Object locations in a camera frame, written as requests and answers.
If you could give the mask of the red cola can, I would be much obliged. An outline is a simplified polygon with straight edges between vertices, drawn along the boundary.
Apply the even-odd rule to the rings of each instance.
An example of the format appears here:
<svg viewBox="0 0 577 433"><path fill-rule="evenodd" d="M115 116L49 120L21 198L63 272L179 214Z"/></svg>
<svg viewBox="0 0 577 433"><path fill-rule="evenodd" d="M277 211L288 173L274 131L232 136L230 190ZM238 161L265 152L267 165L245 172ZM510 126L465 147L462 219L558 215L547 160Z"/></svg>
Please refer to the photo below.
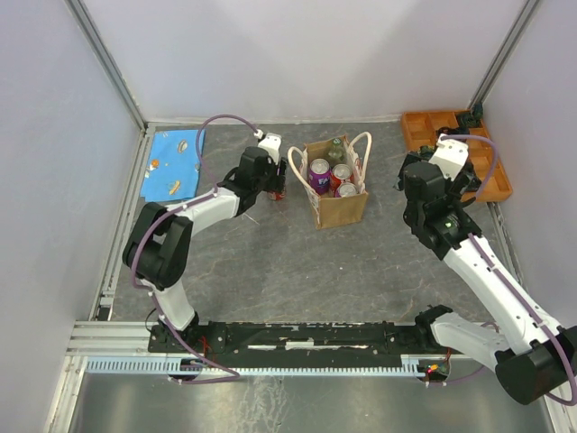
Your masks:
<svg viewBox="0 0 577 433"><path fill-rule="evenodd" d="M353 179L352 169L344 163L336 164L330 175L330 190L333 194L338 190L340 185L345 182L351 182Z"/></svg>
<svg viewBox="0 0 577 433"><path fill-rule="evenodd" d="M286 190L283 189L281 191L270 191L268 193L268 197L273 201L280 201L286 197Z"/></svg>

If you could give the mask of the purple soda can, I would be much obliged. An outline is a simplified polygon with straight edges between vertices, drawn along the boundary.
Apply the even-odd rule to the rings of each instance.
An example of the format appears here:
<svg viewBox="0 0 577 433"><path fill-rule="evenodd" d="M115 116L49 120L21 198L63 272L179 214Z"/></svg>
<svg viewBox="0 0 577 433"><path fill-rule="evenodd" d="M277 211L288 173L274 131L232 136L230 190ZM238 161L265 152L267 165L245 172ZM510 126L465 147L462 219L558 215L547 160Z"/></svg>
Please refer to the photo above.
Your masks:
<svg viewBox="0 0 577 433"><path fill-rule="evenodd" d="M308 168L308 182L314 192L320 196L330 189L331 169L327 160L317 158L312 160Z"/></svg>
<svg viewBox="0 0 577 433"><path fill-rule="evenodd" d="M351 182L343 182L335 190L334 196L336 198L348 198L358 194L358 189Z"/></svg>

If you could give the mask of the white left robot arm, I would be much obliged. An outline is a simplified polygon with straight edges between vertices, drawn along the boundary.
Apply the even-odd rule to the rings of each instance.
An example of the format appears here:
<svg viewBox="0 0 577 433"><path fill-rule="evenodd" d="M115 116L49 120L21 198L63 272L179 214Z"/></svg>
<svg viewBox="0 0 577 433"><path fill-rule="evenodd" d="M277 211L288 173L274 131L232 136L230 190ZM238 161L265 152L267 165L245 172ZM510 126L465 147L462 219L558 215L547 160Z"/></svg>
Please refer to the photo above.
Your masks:
<svg viewBox="0 0 577 433"><path fill-rule="evenodd" d="M249 146L239 164L206 194L173 207L151 202L142 208L124 247L123 264L133 285L149 292L169 328L169 342L179 351L191 351L199 341L197 312L182 282L192 238L242 215L262 192L282 193L287 167L287 158L275 160L270 150Z"/></svg>

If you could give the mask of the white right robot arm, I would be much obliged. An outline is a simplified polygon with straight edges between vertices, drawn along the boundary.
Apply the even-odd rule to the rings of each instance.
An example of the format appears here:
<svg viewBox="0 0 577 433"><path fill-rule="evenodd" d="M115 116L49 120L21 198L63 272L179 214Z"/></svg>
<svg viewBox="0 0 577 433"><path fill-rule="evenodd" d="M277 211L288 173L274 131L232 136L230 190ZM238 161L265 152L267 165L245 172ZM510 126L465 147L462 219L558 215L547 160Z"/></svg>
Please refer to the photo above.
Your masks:
<svg viewBox="0 0 577 433"><path fill-rule="evenodd" d="M492 251L480 228L464 211L454 183L428 161L408 164L399 188L407 205L405 223L472 290L495 319L497 331L475 325L444 306L427 311L415 328L417 348L439 347L469 356L497 375L516 402L527 405L546 395L566 406L553 391L576 389L576 329L564 327L522 288Z"/></svg>

